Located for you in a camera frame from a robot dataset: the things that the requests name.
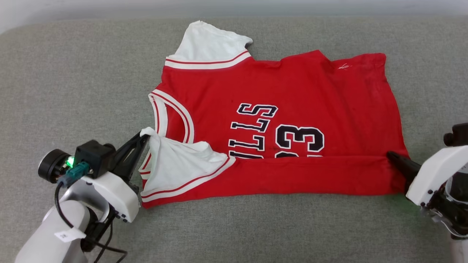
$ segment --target white background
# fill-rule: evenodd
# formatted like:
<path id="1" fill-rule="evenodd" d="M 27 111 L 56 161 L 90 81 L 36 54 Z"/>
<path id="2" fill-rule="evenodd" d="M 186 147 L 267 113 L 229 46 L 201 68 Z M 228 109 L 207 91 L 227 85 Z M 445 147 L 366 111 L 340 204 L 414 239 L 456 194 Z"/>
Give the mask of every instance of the white background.
<path id="1" fill-rule="evenodd" d="M 428 14 L 466 15 L 468 0 L 0 0 L 0 33 L 63 19 Z"/>

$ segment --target jersey number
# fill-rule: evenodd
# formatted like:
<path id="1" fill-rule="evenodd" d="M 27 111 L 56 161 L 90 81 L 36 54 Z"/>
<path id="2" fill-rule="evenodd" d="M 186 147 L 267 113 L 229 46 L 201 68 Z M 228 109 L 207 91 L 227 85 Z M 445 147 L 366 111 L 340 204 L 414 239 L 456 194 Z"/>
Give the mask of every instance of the jersey number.
<path id="1" fill-rule="evenodd" d="M 237 113 L 242 114 L 242 115 L 252 115 L 252 116 L 256 116 L 260 114 L 260 116 L 262 117 L 273 118 L 277 110 L 278 110 L 278 107 L 274 105 L 257 104 L 252 107 L 252 104 L 241 103 L 239 108 L 237 109 Z M 265 133 L 268 128 L 268 124 L 270 123 L 270 119 L 258 118 L 256 122 L 259 125 L 232 122 L 231 129 L 246 129 L 246 130 L 254 130 L 260 133 Z M 294 125 L 280 124 L 278 127 L 276 127 L 276 145 L 279 146 L 281 149 L 291 149 L 291 140 L 287 138 L 287 134 L 292 135 L 292 141 L 294 142 L 305 143 L 306 138 L 310 137 L 309 142 L 307 142 L 308 152 L 318 153 L 325 146 L 325 137 L 323 133 L 317 128 L 297 127 Z M 265 137 L 264 136 L 253 135 L 252 139 L 254 143 L 241 142 L 235 139 L 229 139 L 228 146 L 252 148 L 252 149 L 256 149 L 259 152 L 265 151 Z M 263 158 L 262 155 L 241 153 L 237 151 L 229 151 L 229 155 L 235 156 L 238 158 L 250 158 L 250 159 Z M 318 157 L 321 155 L 316 155 L 316 154 L 309 155 L 308 154 L 307 156 Z M 280 157 L 299 157 L 299 155 L 297 153 L 293 153 L 289 151 L 280 151 L 275 154 L 275 158 L 280 158 Z"/>

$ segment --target black cable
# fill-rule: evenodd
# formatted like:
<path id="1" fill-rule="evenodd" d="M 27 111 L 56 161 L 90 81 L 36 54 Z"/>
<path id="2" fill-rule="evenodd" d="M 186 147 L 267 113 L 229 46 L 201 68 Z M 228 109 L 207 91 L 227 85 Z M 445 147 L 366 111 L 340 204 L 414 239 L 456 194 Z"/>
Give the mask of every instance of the black cable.
<path id="1" fill-rule="evenodd" d="M 57 188 L 55 189 L 55 207 L 57 208 L 57 212 L 58 212 L 58 215 L 60 216 L 60 218 L 70 227 L 70 228 L 74 228 L 74 226 L 70 223 L 70 221 L 68 221 L 68 219 L 66 219 L 65 215 L 63 214 L 62 212 L 62 209 L 60 208 L 60 202 L 59 202 L 59 192 L 60 192 L 60 188 L 62 187 L 63 185 L 63 182 L 59 182 L 58 185 L 57 185 Z M 108 247 L 107 245 L 102 245 L 101 243 L 97 242 L 96 240 L 93 240 L 93 239 L 90 239 L 88 237 L 85 237 L 84 240 L 100 247 L 100 248 L 103 248 L 103 249 L 107 249 L 107 250 L 110 250 L 110 251 L 114 251 L 114 252 L 118 252 L 118 253 L 121 253 L 123 254 L 119 260 L 117 260 L 116 263 L 120 263 L 128 254 L 127 251 L 125 250 L 121 250 L 121 249 L 118 249 L 118 248 L 112 248 L 112 247 Z"/>
<path id="2" fill-rule="evenodd" d="M 106 243 L 104 244 L 105 246 L 108 246 L 110 243 L 110 240 L 112 239 L 112 228 L 113 228 L 112 224 L 113 224 L 113 221 L 110 222 L 110 233 L 109 233 L 109 237 L 107 238 Z M 101 256 L 104 254 L 105 250 L 106 250 L 105 248 L 101 249 L 101 251 L 99 252 L 99 255 L 97 255 L 96 259 L 94 260 L 94 263 L 97 263 L 99 259 L 101 259 Z"/>

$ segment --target red and white striped trim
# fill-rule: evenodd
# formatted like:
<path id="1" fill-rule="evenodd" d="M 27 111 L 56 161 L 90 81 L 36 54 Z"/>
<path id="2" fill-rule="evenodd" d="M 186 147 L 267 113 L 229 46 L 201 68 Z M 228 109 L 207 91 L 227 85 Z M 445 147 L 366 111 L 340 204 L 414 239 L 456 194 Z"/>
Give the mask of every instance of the red and white striped trim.
<path id="1" fill-rule="evenodd" d="M 141 200 L 143 203 L 150 202 L 159 198 L 166 198 L 166 197 L 174 197 L 178 196 L 180 194 L 183 194 L 215 177 L 220 175 L 222 172 L 224 172 L 227 168 L 229 168 L 231 165 L 235 163 L 235 158 L 234 157 L 228 157 L 226 161 L 224 162 L 223 165 L 221 165 L 216 171 L 212 172 L 211 174 L 208 175 L 202 175 L 198 178 L 195 178 L 186 184 L 175 188 L 175 189 L 170 189 L 170 190 L 161 190 L 161 189 L 154 189 L 151 191 L 142 191 L 141 192 Z"/>
<path id="2" fill-rule="evenodd" d="M 235 56 L 233 59 L 225 61 L 209 61 L 209 62 L 194 62 L 194 61 L 177 61 L 166 58 L 165 66 L 179 68 L 179 69 L 219 69 L 232 67 L 246 58 L 250 58 L 251 55 L 247 50 L 244 50 L 239 55 Z"/>
<path id="3" fill-rule="evenodd" d="M 154 110 L 154 130 L 160 136 L 166 136 L 167 128 L 168 128 L 168 114 L 166 110 L 166 105 L 172 107 L 182 118 L 184 127 L 185 127 L 185 135 L 183 138 L 183 143 L 193 143 L 194 139 L 194 125 L 192 117 L 187 109 L 180 104 L 176 99 L 174 99 L 171 95 L 155 89 L 152 93 L 148 95 L 151 105 L 153 106 Z M 149 177 L 149 170 L 151 165 L 149 165 L 151 159 L 151 153 L 148 152 L 145 161 L 143 162 L 142 166 L 139 169 L 140 175 L 143 179 L 148 179 Z"/>

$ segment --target white label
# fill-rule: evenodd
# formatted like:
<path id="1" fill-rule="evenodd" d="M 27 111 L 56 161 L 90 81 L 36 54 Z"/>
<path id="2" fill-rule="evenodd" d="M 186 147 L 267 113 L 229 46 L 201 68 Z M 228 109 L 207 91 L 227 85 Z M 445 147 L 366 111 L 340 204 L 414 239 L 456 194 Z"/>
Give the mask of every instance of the white label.
<path id="1" fill-rule="evenodd" d="M 78 238 L 85 238 L 86 234 L 84 234 L 81 230 L 77 229 L 76 227 L 70 228 L 68 230 L 54 233 L 58 239 L 62 240 L 63 243 L 71 242 Z"/>
<path id="2" fill-rule="evenodd" d="M 464 166 L 461 167 L 460 170 L 458 170 L 459 173 L 464 173 L 464 174 L 468 174 L 468 163 L 465 164 Z"/>

